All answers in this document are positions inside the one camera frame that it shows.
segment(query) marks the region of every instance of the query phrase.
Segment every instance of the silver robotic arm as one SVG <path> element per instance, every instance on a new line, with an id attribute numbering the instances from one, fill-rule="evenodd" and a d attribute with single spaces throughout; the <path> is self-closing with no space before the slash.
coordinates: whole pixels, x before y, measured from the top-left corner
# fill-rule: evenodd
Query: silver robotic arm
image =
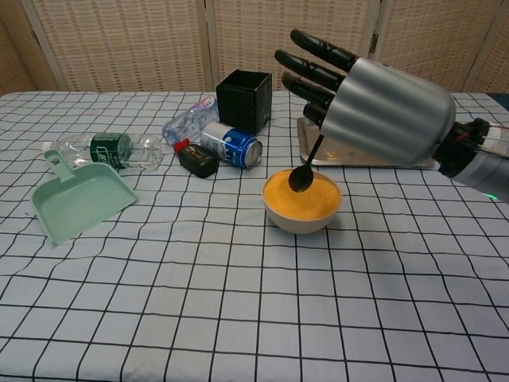
<path id="1" fill-rule="evenodd" d="M 395 166 L 434 158 L 446 177 L 509 202 L 509 129 L 482 119 L 455 122 L 453 98 L 436 84 L 296 29 L 290 37 L 347 73 L 342 76 L 281 50 L 274 54 L 287 68 L 321 85 L 288 72 L 282 76 L 286 88 L 309 101 L 304 115 L 324 136 Z"/>

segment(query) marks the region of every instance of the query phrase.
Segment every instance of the green dustpan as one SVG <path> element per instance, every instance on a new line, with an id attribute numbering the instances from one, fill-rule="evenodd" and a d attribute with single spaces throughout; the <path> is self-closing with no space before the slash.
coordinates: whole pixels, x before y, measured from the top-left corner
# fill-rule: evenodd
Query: green dustpan
<path id="1" fill-rule="evenodd" d="M 57 150 L 44 153 L 58 176 L 32 195 L 39 221 L 51 241 L 59 244 L 112 217 L 138 198 L 122 178 L 104 163 L 71 169 Z"/>

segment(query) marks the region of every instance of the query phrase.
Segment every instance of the bowl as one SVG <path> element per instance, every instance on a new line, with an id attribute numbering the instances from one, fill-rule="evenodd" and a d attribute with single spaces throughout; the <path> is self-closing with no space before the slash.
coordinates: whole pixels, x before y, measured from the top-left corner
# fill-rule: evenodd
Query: bowl
<path id="1" fill-rule="evenodd" d="M 337 184 L 330 178 L 326 177 L 322 173 L 318 173 L 313 171 L 313 176 L 315 179 L 321 179 L 322 181 L 326 181 L 334 186 L 334 189 L 337 191 L 339 198 L 337 201 L 337 206 L 327 215 L 316 218 L 316 219 L 297 219 L 294 217 L 288 217 L 282 215 L 278 211 L 272 209 L 266 201 L 265 198 L 265 188 L 269 184 L 270 180 L 274 177 L 272 175 L 269 179 L 266 180 L 265 185 L 263 186 L 262 198 L 263 204 L 265 205 L 265 210 L 267 211 L 267 216 L 282 230 L 290 232 L 290 233 L 298 233 L 298 234 L 309 234 L 316 231 L 320 231 L 323 227 L 329 224 L 332 218 L 336 215 L 336 212 L 341 204 L 341 191 Z"/>

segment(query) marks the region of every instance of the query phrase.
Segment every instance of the small black box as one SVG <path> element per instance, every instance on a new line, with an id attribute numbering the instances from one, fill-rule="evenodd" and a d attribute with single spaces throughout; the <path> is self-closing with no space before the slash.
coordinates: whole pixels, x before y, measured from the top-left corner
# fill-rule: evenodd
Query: small black box
<path id="1" fill-rule="evenodd" d="M 237 69 L 216 86 L 220 122 L 257 134 L 269 121 L 272 75 Z"/>

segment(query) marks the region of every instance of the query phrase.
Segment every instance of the soda can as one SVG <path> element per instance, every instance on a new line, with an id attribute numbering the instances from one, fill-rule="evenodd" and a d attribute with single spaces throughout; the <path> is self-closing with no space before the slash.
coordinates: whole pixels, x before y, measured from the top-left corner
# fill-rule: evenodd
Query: soda can
<path id="1" fill-rule="evenodd" d="M 263 152 L 262 143 L 254 135 L 218 122 L 211 122 L 204 128 L 200 144 L 242 169 L 258 165 Z"/>

